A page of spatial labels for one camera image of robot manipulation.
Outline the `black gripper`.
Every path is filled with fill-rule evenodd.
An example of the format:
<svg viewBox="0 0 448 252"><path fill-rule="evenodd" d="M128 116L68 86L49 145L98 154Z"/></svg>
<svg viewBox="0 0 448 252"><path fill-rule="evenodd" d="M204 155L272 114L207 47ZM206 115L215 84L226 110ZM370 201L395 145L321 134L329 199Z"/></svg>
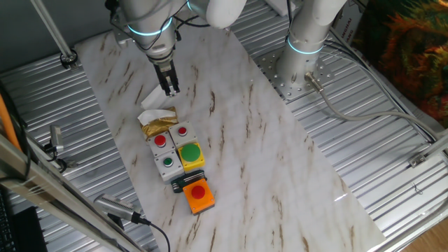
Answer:
<svg viewBox="0 0 448 252"><path fill-rule="evenodd" d="M176 74L173 60L158 62L154 64L160 86L167 97L180 92L179 80Z"/></svg>

